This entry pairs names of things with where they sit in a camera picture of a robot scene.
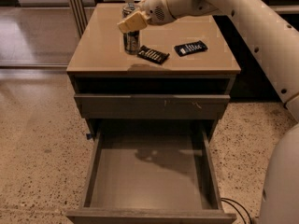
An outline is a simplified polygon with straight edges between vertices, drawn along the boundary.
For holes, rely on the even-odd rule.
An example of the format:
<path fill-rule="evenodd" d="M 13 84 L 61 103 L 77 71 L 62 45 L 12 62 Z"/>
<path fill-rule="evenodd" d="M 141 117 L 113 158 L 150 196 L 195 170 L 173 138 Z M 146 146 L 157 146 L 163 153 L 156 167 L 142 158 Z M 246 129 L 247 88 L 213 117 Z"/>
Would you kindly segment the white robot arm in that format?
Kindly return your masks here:
<path fill-rule="evenodd" d="M 118 26 L 128 33 L 210 14 L 230 19 L 297 121 L 272 152 L 258 224 L 299 224 L 299 32 L 262 0 L 142 0 Z"/>

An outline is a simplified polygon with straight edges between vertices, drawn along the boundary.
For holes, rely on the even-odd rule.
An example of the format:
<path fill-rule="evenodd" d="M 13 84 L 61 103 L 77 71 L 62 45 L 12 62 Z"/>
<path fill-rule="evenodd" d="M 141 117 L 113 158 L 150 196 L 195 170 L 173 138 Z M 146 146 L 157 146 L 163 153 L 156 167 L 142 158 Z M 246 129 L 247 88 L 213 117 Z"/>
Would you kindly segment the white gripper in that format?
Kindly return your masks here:
<path fill-rule="evenodd" d="M 118 28 L 125 34 L 145 29 L 150 25 L 164 25 L 176 18 L 171 14 L 167 0 L 142 0 L 140 10 L 129 14 L 118 23 Z"/>

